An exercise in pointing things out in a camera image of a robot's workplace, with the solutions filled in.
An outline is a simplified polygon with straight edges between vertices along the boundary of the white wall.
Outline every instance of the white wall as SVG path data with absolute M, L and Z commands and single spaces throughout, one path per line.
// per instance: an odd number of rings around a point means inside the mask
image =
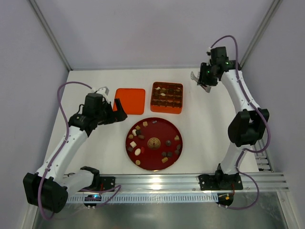
M 261 107 L 269 109 L 270 151 L 305 217 L 305 1 L 283 1 L 243 68 Z
M 22 179 L 43 162 L 68 72 L 26 0 L 0 1 L 0 223 L 20 225 Z
M 199 67 L 234 34 L 242 56 L 272 0 L 36 0 L 73 69 Z M 234 53 L 231 41 L 225 41 Z

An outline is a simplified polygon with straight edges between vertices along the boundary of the white table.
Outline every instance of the white table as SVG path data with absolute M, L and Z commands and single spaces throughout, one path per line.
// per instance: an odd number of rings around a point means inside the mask
M 145 69 L 72 71 L 67 81 L 80 81 L 94 88 L 108 86 L 109 99 L 114 99 L 118 88 L 143 88 L 146 91 L 143 115 L 129 115 L 120 123 L 98 126 L 80 147 L 66 172 L 76 172 L 82 166 L 90 166 L 103 174 L 183 174 L 213 173 L 224 158 L 229 146 L 227 128 L 235 117 L 235 110 L 225 87 L 219 83 L 206 93 L 190 79 L 190 73 L 199 69 Z M 183 84 L 183 109 L 181 114 L 164 114 L 150 111 L 150 98 L 154 82 Z M 65 87 L 62 105 L 69 119 L 90 90 L 77 84 Z M 160 117 L 172 122 L 183 138 L 183 150 L 171 167 L 146 171 L 137 167 L 127 156 L 125 138 L 133 124 L 147 117 Z M 65 133 L 60 111 L 57 114 L 46 158 L 52 153 Z M 241 171 L 257 172 L 253 154 L 247 153 Z

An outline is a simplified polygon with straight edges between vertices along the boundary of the white vent strip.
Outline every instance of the white vent strip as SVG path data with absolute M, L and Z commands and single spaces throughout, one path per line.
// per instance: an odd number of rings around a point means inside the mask
M 112 194 L 102 194 L 100 201 L 85 201 L 88 194 L 75 194 L 68 198 L 69 204 L 80 203 L 103 203 Z M 134 203 L 208 203 L 218 202 L 216 193 L 183 193 L 183 194 L 117 194 L 109 203 L 112 204 L 134 204 Z

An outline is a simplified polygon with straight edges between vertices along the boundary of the round red tray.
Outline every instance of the round red tray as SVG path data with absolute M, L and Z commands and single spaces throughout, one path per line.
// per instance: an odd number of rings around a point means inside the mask
M 136 126 L 140 127 L 144 139 L 132 134 L 132 130 L 136 129 Z M 167 146 L 166 141 L 170 141 L 171 145 Z M 133 149 L 131 142 L 136 143 Z M 183 145 L 181 134 L 172 123 L 162 118 L 146 118 L 132 126 L 127 134 L 125 146 L 126 152 L 134 164 L 146 170 L 161 170 L 178 160 Z M 135 150 L 138 148 L 141 149 L 141 153 L 136 156 Z

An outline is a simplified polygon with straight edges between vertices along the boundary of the round gold medallion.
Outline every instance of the round gold medallion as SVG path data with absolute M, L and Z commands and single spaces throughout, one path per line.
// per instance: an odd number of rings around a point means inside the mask
M 152 137 L 148 140 L 147 146 L 150 149 L 159 149 L 161 146 L 161 142 L 158 138 Z

